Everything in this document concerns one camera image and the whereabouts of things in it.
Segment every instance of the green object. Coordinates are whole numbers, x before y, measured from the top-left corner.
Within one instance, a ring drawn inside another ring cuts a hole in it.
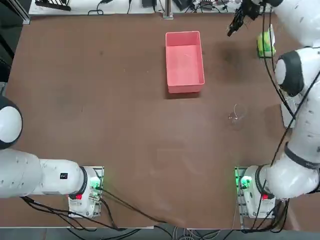
[[[95,189],[96,187],[99,187],[100,186],[100,179],[96,176],[96,177],[93,177],[90,181],[90,186]]]
[[[275,34],[273,27],[271,26],[268,31],[265,31],[263,33],[263,40],[264,44],[262,42],[262,33],[257,38],[257,49],[258,49],[258,55],[260,58],[266,57],[266,58],[271,58],[272,56],[275,55],[276,49],[274,47],[275,44]]]

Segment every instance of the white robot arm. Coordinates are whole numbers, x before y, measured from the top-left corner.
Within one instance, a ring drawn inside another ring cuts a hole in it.
[[[280,56],[275,78],[291,97],[306,94],[320,71],[319,0],[243,0],[229,26],[228,36],[243,24],[245,16],[258,17],[260,3],[270,4],[287,31],[303,48]],[[271,167],[250,166],[244,173],[244,198],[248,214],[264,218],[275,199],[289,199],[317,191],[320,186],[320,83],[311,88],[296,116],[295,127],[285,150]]]
[[[20,110],[12,101],[0,96],[0,198],[68,195],[71,212],[86,217],[99,215],[100,206],[96,205],[99,205],[100,194],[95,187],[102,186],[102,168],[79,166],[64,159],[39,159],[33,154],[10,149],[22,129]]]

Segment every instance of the black cable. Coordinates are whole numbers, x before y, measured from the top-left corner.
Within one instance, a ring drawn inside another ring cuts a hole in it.
[[[85,238],[79,236],[78,234],[76,234],[75,232],[71,231],[69,228],[66,228],[70,233],[72,233],[73,235],[75,235],[78,239],[81,239],[81,240],[86,240]]]
[[[0,45],[3,46],[4,50],[8,53],[8,55],[14,59],[15,57],[15,53],[14,51],[11,49],[11,47],[8,45],[7,41],[5,40],[5,38],[1,35],[0,33]]]
[[[184,13],[188,12],[189,8],[190,8],[190,5],[188,6],[188,8],[185,10],[185,12],[184,12]]]
[[[53,208],[53,207],[50,207],[50,206],[47,206],[47,205],[38,203],[38,202],[34,201],[34,200],[31,199],[31,198],[29,198],[29,201],[25,201],[25,202],[26,202],[27,204],[29,203],[29,204],[33,204],[33,205],[36,205],[36,206],[45,208],[45,209],[47,209],[47,210],[49,210],[49,211],[67,213],[67,214],[69,214],[69,215],[70,215],[70,214],[72,214],[72,215],[77,215],[77,216],[79,216],[79,217],[82,217],[82,218],[90,221],[90,222],[99,224],[99,225],[101,225],[101,226],[104,226],[104,227],[107,227],[107,228],[110,228],[110,229],[113,229],[113,230],[117,230],[117,229],[115,229],[115,228],[112,227],[112,226],[109,226],[109,225],[107,225],[107,224],[104,224],[104,223],[102,223],[102,222],[100,222],[100,221],[96,221],[96,220],[94,220],[94,219],[91,219],[91,218],[89,218],[89,217],[87,217],[87,216],[84,216],[84,215],[81,215],[81,214],[79,214],[79,213],[76,213],[76,212],[73,212],[73,211],[69,211],[69,210],[63,210],[63,209]]]
[[[270,7],[270,13],[269,13],[269,30],[271,29],[271,17],[272,17],[272,7]],[[275,72],[276,70],[276,67],[275,67],[275,63],[274,63],[274,48],[272,46],[272,35],[271,35],[271,30],[269,31],[269,38],[270,38],[270,45],[271,45],[271,64],[272,64],[272,71],[273,73]],[[294,113],[292,112],[291,108],[289,107],[287,101],[286,101],[286,98],[285,96],[283,95],[282,91],[279,89],[278,90],[279,94],[280,94],[280,98],[283,99],[283,101],[286,103],[285,108],[288,109],[290,115],[293,117],[294,116]]]
[[[234,231],[234,229],[230,230],[230,232],[228,232],[227,235],[224,236],[224,238],[222,240],[226,240],[227,237],[229,237],[229,235]]]
[[[107,202],[106,202],[104,199],[102,199],[102,198],[100,198],[100,201],[102,202],[102,204],[105,206],[105,208],[106,208],[107,211],[108,211],[108,215],[109,215],[109,218],[110,218],[112,227],[114,227],[115,229],[119,230],[119,228],[118,228],[117,225],[115,224],[114,218],[112,217],[112,214],[111,214],[111,210],[110,210],[109,205],[108,205]]]
[[[262,189],[265,189],[266,183],[267,183],[267,180],[264,180]],[[258,206],[258,209],[257,209],[257,213],[256,213],[256,216],[255,216],[255,219],[254,219],[254,221],[253,221],[253,225],[252,225],[252,227],[251,227],[250,230],[253,230],[253,229],[254,229],[255,224],[256,224],[256,222],[257,222],[258,215],[259,215],[259,211],[260,211],[260,207],[261,207],[261,202],[262,202],[262,194],[260,194],[259,206]]]
[[[224,5],[224,7],[222,9],[226,10],[226,12],[228,13],[228,6],[225,4],[224,0],[221,0],[222,4]]]
[[[297,107],[297,109],[296,109],[296,111],[295,111],[295,113],[294,113],[294,118],[296,118],[296,116],[298,115],[300,108],[302,107],[303,103],[304,103],[305,100],[307,99],[310,90],[312,89],[312,87],[313,87],[313,86],[315,85],[315,83],[317,82],[317,79],[319,78],[319,76],[320,76],[320,71],[317,73],[317,75],[315,76],[315,78],[314,78],[314,80],[312,81],[311,85],[310,85],[309,88],[306,90],[306,92],[305,92],[305,94],[304,94],[301,102],[299,103],[299,105],[298,105],[298,107]],[[276,148],[276,151],[275,151],[275,153],[274,153],[273,159],[272,159],[272,161],[271,161],[270,167],[272,167],[272,165],[274,164],[274,162],[275,162],[275,160],[276,160],[276,156],[277,156],[277,154],[278,154],[278,152],[279,152],[279,149],[280,149],[280,147],[281,147],[281,145],[282,145],[282,143],[283,143],[283,141],[284,141],[284,139],[285,139],[285,137],[286,137],[286,135],[287,135],[287,133],[288,133],[291,125],[292,125],[292,123],[294,122],[294,118],[291,119],[289,125],[286,127],[286,129],[285,129],[285,131],[284,131],[284,133],[283,133],[283,135],[282,135],[282,137],[281,137],[281,140],[280,140],[280,142],[279,142],[279,144],[278,144],[278,147]]]
[[[198,234],[198,236],[197,237],[199,237],[200,239],[202,239],[202,240],[205,240],[204,238],[205,238],[205,236],[202,236],[201,234],[200,234],[200,232],[198,232],[197,230],[194,230],[195,232],[196,232],[196,234]]]
[[[284,229],[285,224],[286,224],[286,220],[287,220],[287,215],[288,215],[289,202],[290,202],[290,199],[287,200],[287,205],[286,205],[286,209],[285,209],[285,216],[284,216],[284,220],[283,220],[281,228],[278,231],[271,231],[272,233],[278,234]]]
[[[128,11],[126,12],[126,14],[129,14],[129,12],[130,12],[131,1],[132,1],[132,0],[129,0],[129,7],[128,7]]]
[[[262,222],[259,224],[259,226],[256,227],[255,230],[258,230],[258,229],[262,226],[262,224],[264,224],[265,220],[267,220],[267,218],[269,217],[269,215],[270,215],[270,214],[276,209],[276,207],[279,206],[280,204],[281,204],[281,201],[279,201],[278,204],[275,205],[275,206],[269,211],[269,213],[265,216],[265,218],[262,220]]]
[[[162,5],[161,0],[159,0],[159,2],[160,2],[160,5],[161,5],[161,8],[162,8],[162,11],[164,11],[164,12],[165,12],[165,9],[164,9],[164,6]]]
[[[90,15],[90,13],[93,13],[93,12],[96,12],[96,14],[98,14],[98,15],[103,15],[103,14],[105,14],[104,11],[102,11],[101,9],[98,9],[98,8],[99,8],[99,5],[102,4],[104,1],[105,1],[105,0],[101,0],[101,1],[97,4],[95,10],[90,10],[90,11],[88,11],[88,15]]]
[[[22,197],[22,199],[25,201],[26,204],[28,204],[31,208],[37,210],[37,211],[40,211],[40,212],[44,212],[44,213],[49,213],[49,214],[53,214],[53,215],[57,215],[58,217],[60,217],[62,220],[64,220],[66,223],[68,223],[71,227],[73,227],[74,229],[76,230],[85,230],[87,232],[95,232],[97,229],[88,229],[86,227],[84,227],[78,220],[76,220],[75,218],[71,217],[71,216],[68,216],[66,214],[63,214],[63,213],[57,213],[53,210],[44,210],[44,209],[41,209],[41,208],[38,208],[38,207],[35,207],[33,206],[30,202],[28,202],[27,200],[28,197]],[[81,228],[77,228],[76,226],[74,226],[72,223],[70,223],[68,220],[64,219],[62,216],[66,217],[66,218],[69,218],[73,221],[75,221]]]
[[[288,112],[290,113],[290,115],[296,119],[294,116],[294,113],[292,112],[291,108],[289,107],[285,97],[283,96],[282,92],[277,88],[276,83],[274,82],[272,75],[270,73],[268,64],[267,64],[267,59],[266,59],[266,55],[265,55],[265,20],[266,20],[266,4],[264,3],[263,5],[263,11],[262,11],[262,51],[263,51],[263,60],[264,60],[264,65],[265,65],[265,69],[268,73],[269,79],[276,91],[276,93],[278,94],[279,98],[281,99],[281,102],[283,103],[283,105],[285,106],[285,108],[288,110]],[[272,49],[272,44],[271,45],[271,56],[273,59],[273,49]]]
[[[123,238],[126,238],[126,237],[130,237],[131,235],[139,232],[141,229],[135,229],[135,230],[132,230],[130,232],[127,232],[123,235],[118,235],[118,236],[111,236],[111,237],[106,237],[106,238],[101,238],[100,240],[110,240],[110,239],[116,239],[118,238],[117,240],[119,239],[123,239]]]
[[[102,187],[99,187],[99,186],[98,186],[98,187],[96,187],[95,189],[97,189],[97,190],[101,190],[101,191],[105,192],[106,194],[109,194],[109,195],[110,195],[110,196],[112,196],[113,198],[115,198],[115,199],[117,199],[118,201],[122,202],[122,203],[123,203],[124,205],[126,205],[128,208],[130,208],[130,209],[132,209],[132,210],[134,210],[134,211],[136,211],[136,212],[140,213],[141,215],[143,215],[143,216],[147,217],[148,219],[150,219],[150,220],[152,220],[152,221],[155,221],[155,222],[158,222],[158,223],[162,223],[162,224],[166,224],[166,223],[167,223],[167,222],[165,222],[165,221],[162,221],[162,220],[156,219],[156,218],[154,218],[154,217],[152,217],[152,216],[150,216],[150,215],[148,215],[148,214],[144,213],[143,211],[141,211],[141,210],[139,210],[138,208],[136,208],[136,207],[134,207],[134,206],[130,205],[130,204],[129,204],[129,203],[127,203],[126,201],[124,201],[124,200],[120,199],[119,197],[117,197],[117,196],[115,196],[114,194],[112,194],[111,192],[109,192],[109,191],[107,191],[107,190],[103,189]]]
[[[221,11],[219,10],[219,8],[212,6],[213,9],[216,9],[219,13],[221,13]]]
[[[212,234],[218,234],[218,232],[219,232],[220,230],[214,230],[214,231],[208,232],[208,233],[206,233],[206,234],[203,235],[203,236],[201,236],[197,230],[195,230],[195,231],[196,231],[196,233],[199,235],[200,238],[206,238],[206,237],[208,237],[208,236],[210,236],[210,235],[212,235]]]
[[[163,227],[160,227],[160,226],[154,226],[155,228],[157,228],[157,229],[161,229],[162,231],[164,231],[165,233],[167,233],[169,236],[170,236],[170,238],[172,239],[172,234],[170,233],[170,232],[168,232],[167,230],[165,230]]]

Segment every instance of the green led light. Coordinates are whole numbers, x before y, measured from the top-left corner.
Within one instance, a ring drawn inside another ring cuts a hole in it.
[[[242,185],[243,187],[248,188],[249,185],[250,185],[250,183],[251,183],[251,181],[252,181],[252,178],[251,178],[250,176],[243,176],[243,177],[241,178],[241,185]]]

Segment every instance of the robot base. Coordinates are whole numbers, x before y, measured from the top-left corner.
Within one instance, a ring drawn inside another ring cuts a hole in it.
[[[88,218],[98,217],[101,214],[100,197],[102,191],[95,187],[103,188],[104,167],[103,166],[83,166],[87,174],[87,184],[82,195],[77,195],[76,199],[68,197],[69,211],[86,216]],[[72,218],[81,218],[78,215],[70,214]]]
[[[261,197],[255,181],[257,168],[257,166],[234,168],[241,229],[244,229],[245,218],[256,218],[257,216]],[[257,218],[264,219],[274,208],[275,202],[275,198],[261,200]],[[273,214],[270,214],[268,219],[273,219],[274,217]]]

